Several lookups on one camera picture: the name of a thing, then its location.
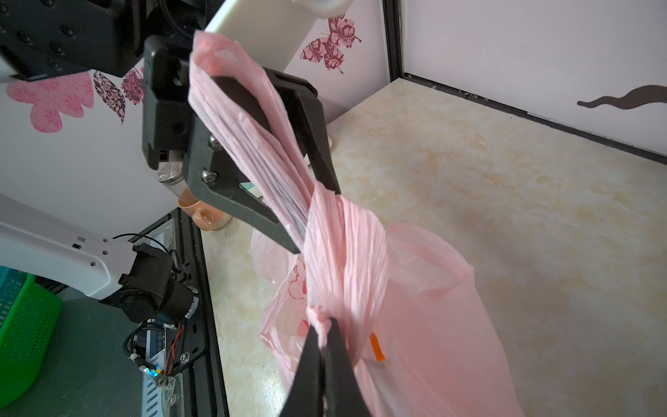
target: electrical wire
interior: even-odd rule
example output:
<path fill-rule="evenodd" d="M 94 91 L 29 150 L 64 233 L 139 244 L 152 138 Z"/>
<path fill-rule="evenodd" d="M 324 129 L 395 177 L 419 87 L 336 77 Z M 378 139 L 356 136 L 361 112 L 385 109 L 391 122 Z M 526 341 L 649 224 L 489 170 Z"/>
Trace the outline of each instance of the electrical wire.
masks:
<path fill-rule="evenodd" d="M 156 332 L 162 333 L 163 336 L 166 337 L 166 333 L 164 330 L 164 327 L 157 323 L 157 322 L 142 322 L 140 323 L 136 329 L 134 329 L 130 334 L 127 335 L 125 338 L 125 341 L 123 342 L 123 353 L 130 358 L 132 354 L 137 354 L 137 349 L 136 349 L 136 341 L 139 333 L 148 331 L 148 330 L 155 330 Z M 144 366 L 150 369 L 155 369 L 155 366 L 148 362 L 146 359 L 147 358 L 142 358 L 139 356 L 137 358 Z"/>
<path fill-rule="evenodd" d="M 176 348 L 176 343 L 178 343 L 178 339 L 180 339 L 181 334 L 185 330 L 185 324 L 184 323 L 178 323 L 178 332 L 176 333 L 176 337 L 173 340 L 173 343 L 171 344 L 171 349 L 169 349 L 169 353 L 167 355 L 167 363 L 165 365 L 165 368 L 167 368 L 167 376 L 171 376 L 171 371 L 173 371 L 173 365 L 176 362 L 176 354 L 175 354 L 175 348 Z"/>
<path fill-rule="evenodd" d="M 146 239 L 152 240 L 153 242 L 155 242 L 155 243 L 157 243 L 158 245 L 160 245 L 160 246 L 162 247 L 162 249 L 164 249 L 165 252 L 166 252 L 167 254 L 169 253 L 169 250 L 167 249 L 167 247 L 164 246 L 159 240 L 154 239 L 154 238 L 151 238 L 150 236 L 142 235 L 141 233 L 123 233 L 123 234 L 121 234 L 121 235 L 114 236 L 114 237 L 111 238 L 111 239 L 122 238 L 123 236 L 141 236 L 142 238 L 146 238 Z"/>
<path fill-rule="evenodd" d="M 173 18 L 173 15 L 171 14 L 171 11 L 169 10 L 169 6 L 167 5 L 167 0 L 160 0 L 160 9 L 162 9 L 162 14 L 165 15 L 165 18 L 167 19 L 167 22 L 169 23 L 169 26 L 174 28 L 176 31 L 178 31 L 180 34 L 183 36 L 186 36 L 190 39 L 193 39 L 194 35 L 188 31 L 186 31 L 184 28 L 180 27 L 178 23 L 176 23 L 176 20 Z"/>
<path fill-rule="evenodd" d="M 164 246 L 164 245 L 162 244 L 162 242 L 160 242 L 159 240 L 157 240 L 157 239 L 155 239 L 155 238 L 152 238 L 152 237 L 150 237 L 150 236 L 142 235 L 141 233 L 123 233 L 123 234 L 120 234 L 120 235 L 118 235 L 118 236 L 114 236 L 114 237 L 111 238 L 111 239 L 122 238 L 122 237 L 124 237 L 124 236 L 139 236 L 139 237 L 141 237 L 141 238 L 146 238 L 146 239 L 152 240 L 153 242 L 157 243 L 158 245 L 160 245 L 160 247 L 161 247 L 161 248 L 162 248 L 162 249 L 163 249 L 169 256 L 171 256 L 171 264 L 172 264 L 172 266 L 173 266 L 173 270 L 174 270 L 174 272 L 177 272 L 177 273 L 179 273 L 179 274 L 180 274 L 181 272 L 183 272 L 183 261 L 181 260 L 181 256 L 180 256 L 179 253 L 176 251 L 176 249 L 169 250 L 169 249 L 167 249 L 167 247 Z"/>

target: orange mug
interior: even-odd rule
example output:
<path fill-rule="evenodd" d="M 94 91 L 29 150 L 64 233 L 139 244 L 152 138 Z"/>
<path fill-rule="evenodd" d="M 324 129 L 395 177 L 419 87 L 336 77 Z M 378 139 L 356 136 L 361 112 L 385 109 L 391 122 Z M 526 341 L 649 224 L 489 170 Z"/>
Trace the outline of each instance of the orange mug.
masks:
<path fill-rule="evenodd" d="M 203 201 L 186 205 L 183 200 L 178 199 L 178 206 L 192 218 L 192 221 L 195 222 L 199 229 L 205 232 L 222 228 L 231 220 L 229 214 L 223 213 Z"/>

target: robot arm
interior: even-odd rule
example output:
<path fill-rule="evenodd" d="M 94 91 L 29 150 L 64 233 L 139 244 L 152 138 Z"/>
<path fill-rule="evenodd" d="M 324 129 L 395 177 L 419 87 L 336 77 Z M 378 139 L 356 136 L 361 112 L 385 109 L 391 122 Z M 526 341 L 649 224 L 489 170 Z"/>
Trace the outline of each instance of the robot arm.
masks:
<path fill-rule="evenodd" d="M 170 254 L 87 232 L 0 194 L 0 265 L 76 288 L 133 322 L 176 324 L 197 297 L 179 283 Z"/>

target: pink flower decal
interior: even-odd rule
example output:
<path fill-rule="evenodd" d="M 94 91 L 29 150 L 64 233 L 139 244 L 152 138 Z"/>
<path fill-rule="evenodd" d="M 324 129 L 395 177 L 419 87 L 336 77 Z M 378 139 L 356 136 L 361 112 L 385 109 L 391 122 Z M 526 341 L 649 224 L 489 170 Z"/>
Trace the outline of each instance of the pink flower decal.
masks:
<path fill-rule="evenodd" d="M 93 82 L 95 83 L 95 90 L 102 98 L 104 104 L 108 105 L 111 110 L 120 117 L 121 124 L 125 121 L 125 98 L 116 85 L 99 71 L 95 71 L 93 75 Z"/>
<path fill-rule="evenodd" d="M 352 19 L 343 19 L 345 15 L 329 18 L 329 31 L 331 32 L 331 42 L 346 48 L 352 47 L 354 39 L 359 39 L 354 30 L 354 21 Z"/>
<path fill-rule="evenodd" d="M 19 103 L 32 104 L 30 123 L 43 133 L 63 128 L 60 113 L 83 117 L 83 107 L 93 108 L 93 86 L 88 72 L 64 75 L 27 83 L 15 81 L 7 85 L 7 95 Z"/>
<path fill-rule="evenodd" d="M 329 33 L 327 37 L 315 39 L 301 51 L 299 58 L 318 63 L 324 61 L 326 69 L 337 69 L 342 74 L 340 65 L 345 61 L 339 48 L 350 48 L 355 39 L 361 42 L 354 29 L 352 19 L 344 19 L 345 15 L 329 19 Z"/>
<path fill-rule="evenodd" d="M 143 103 L 143 67 L 141 67 L 141 75 L 136 69 L 131 69 L 125 76 L 121 88 L 132 103 L 135 105 L 139 102 Z"/>

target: mug handle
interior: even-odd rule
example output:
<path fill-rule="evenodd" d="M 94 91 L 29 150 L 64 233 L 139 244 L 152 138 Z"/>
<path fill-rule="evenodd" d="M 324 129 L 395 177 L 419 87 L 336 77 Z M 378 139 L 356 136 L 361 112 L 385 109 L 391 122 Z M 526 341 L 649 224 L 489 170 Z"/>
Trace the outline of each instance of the mug handle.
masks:
<path fill-rule="evenodd" d="M 206 216 L 204 207 L 200 207 L 192 213 L 192 221 L 195 222 L 199 229 L 205 232 L 210 232 L 215 229 L 215 222 L 210 217 Z"/>

